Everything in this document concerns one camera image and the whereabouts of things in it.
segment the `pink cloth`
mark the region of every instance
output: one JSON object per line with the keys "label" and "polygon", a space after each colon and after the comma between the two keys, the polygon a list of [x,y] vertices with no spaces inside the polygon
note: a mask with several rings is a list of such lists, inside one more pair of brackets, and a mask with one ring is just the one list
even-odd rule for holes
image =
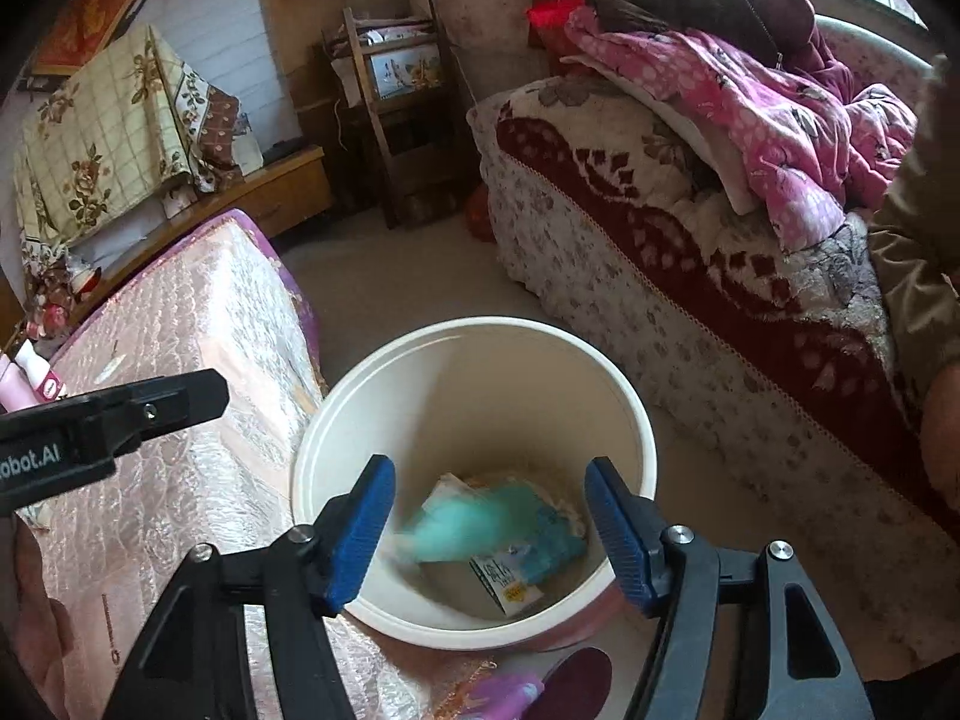
{"label": "pink cloth", "polygon": [[786,251],[832,235],[848,199],[880,207],[913,143],[916,117],[881,84],[843,105],[697,29],[604,33],[589,7],[571,14],[566,31],[583,52],[657,100],[680,98],[723,128]]}
{"label": "pink cloth", "polygon": [[37,393],[27,381],[27,374],[5,354],[0,354],[0,370],[0,405],[8,413],[40,405]]}

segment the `framed picture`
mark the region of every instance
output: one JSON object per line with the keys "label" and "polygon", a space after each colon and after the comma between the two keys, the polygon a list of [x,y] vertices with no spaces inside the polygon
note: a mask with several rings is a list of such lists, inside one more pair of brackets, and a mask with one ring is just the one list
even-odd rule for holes
{"label": "framed picture", "polygon": [[443,86],[440,48],[435,43],[378,53],[370,58],[370,64],[381,100]]}
{"label": "framed picture", "polygon": [[120,37],[147,0],[72,0],[34,53],[21,92],[54,92],[98,52]]}

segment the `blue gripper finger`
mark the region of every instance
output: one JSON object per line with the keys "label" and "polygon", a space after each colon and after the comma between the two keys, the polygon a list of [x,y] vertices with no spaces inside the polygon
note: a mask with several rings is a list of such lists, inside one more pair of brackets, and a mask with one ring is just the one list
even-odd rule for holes
{"label": "blue gripper finger", "polygon": [[323,598],[333,613],[340,613],[359,594],[396,491],[394,463],[373,455],[353,489],[331,498],[317,517],[314,528],[328,551]]}
{"label": "blue gripper finger", "polygon": [[656,504],[630,493],[607,458],[587,466],[584,495],[623,594],[644,615],[658,615],[671,575],[659,540],[666,522]]}

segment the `pink bottle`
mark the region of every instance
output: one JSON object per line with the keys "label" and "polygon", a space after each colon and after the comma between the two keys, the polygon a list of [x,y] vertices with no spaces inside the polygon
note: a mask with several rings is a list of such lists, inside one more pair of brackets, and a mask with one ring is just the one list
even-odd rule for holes
{"label": "pink bottle", "polygon": [[19,365],[27,374],[27,381],[30,382],[30,386],[34,388],[41,402],[49,403],[51,400],[59,400],[66,396],[64,382],[54,370],[51,370],[49,362],[37,354],[28,338],[24,338],[20,348],[13,355],[13,362],[16,362],[16,365]]}
{"label": "pink bottle", "polygon": [[5,354],[0,354],[0,406],[8,412],[18,412],[40,405],[40,399],[19,365],[11,362]]}

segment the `white brick wall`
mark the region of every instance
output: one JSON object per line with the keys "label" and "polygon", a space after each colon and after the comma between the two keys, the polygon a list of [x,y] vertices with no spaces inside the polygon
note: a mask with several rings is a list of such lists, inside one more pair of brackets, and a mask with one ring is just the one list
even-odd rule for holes
{"label": "white brick wall", "polygon": [[[299,135],[293,105],[272,56],[260,0],[147,0],[137,20],[155,25],[205,80],[240,98],[261,148]],[[0,110],[0,266],[21,299],[11,170],[20,121],[30,107],[28,95],[13,93]]]}

